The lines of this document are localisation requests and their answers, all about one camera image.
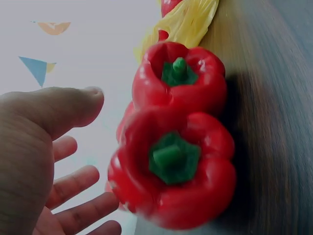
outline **red plastic item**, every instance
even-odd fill
[[[161,0],[161,13],[162,17],[166,16],[171,10],[173,10],[178,3],[182,0]]]
[[[176,139],[168,140],[176,144],[160,142],[173,132],[184,145]],[[188,149],[186,145],[187,152],[195,154],[192,156],[200,149],[196,171],[188,176],[191,180],[172,184],[152,172],[158,163],[161,176],[176,177],[175,170],[182,166],[181,157],[187,153],[179,152]],[[201,112],[185,115],[178,106],[150,107],[126,122],[108,168],[108,181],[130,212],[163,228],[191,229],[216,218],[230,204],[236,186],[236,172],[230,162],[233,154],[233,138],[214,117]]]
[[[161,0],[161,13],[162,18],[166,16],[171,10],[175,8],[175,6],[180,3],[182,0]],[[168,33],[164,30],[160,30],[158,32],[158,40],[164,41],[168,38]]]
[[[173,66],[172,71],[169,71],[169,66]],[[179,76],[172,74],[169,79],[176,85],[170,86],[163,77],[169,77],[167,75],[173,73],[174,66],[178,69],[181,69],[179,66],[187,67],[189,77],[179,81],[175,78]],[[188,49],[179,43],[159,42],[147,50],[135,74],[132,88],[134,108],[140,110],[152,105],[181,103],[189,113],[202,111],[218,116],[227,97],[224,77],[223,63],[210,51],[202,47]]]

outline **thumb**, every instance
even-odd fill
[[[90,124],[104,103],[100,88],[45,88],[34,92],[11,92],[0,96],[6,110],[43,128],[55,140],[73,127]]]

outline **wooden surface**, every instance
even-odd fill
[[[226,67],[236,195],[197,230],[135,235],[312,235],[313,0],[220,0],[201,45]]]

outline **bunting flag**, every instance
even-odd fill
[[[19,56],[20,60],[25,64],[28,70],[37,80],[38,84],[43,87],[45,83],[45,75],[52,72],[56,63],[47,63],[41,60],[30,59]]]
[[[61,33],[65,32],[70,25],[70,22],[66,22],[66,23],[43,23],[43,22],[35,22],[35,21],[32,21],[32,22],[37,23],[37,25],[39,25],[39,27],[44,32],[50,35],[60,35]]]

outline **green pepper stem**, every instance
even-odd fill
[[[153,152],[153,159],[158,167],[166,169],[182,162],[184,155],[180,148],[173,144]]]
[[[178,57],[173,63],[173,78],[181,81],[186,78],[185,73],[187,72],[187,63],[182,57]]]

